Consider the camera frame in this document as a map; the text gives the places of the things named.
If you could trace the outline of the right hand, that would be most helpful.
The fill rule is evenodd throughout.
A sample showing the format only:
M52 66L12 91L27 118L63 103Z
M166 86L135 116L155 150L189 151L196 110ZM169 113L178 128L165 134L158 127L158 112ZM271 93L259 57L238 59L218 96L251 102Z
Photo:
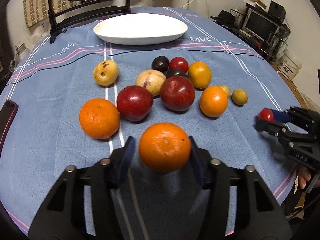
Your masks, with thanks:
M311 179L310 171L304 167L299 166L298 168L298 183L301 189L306 187L307 182Z

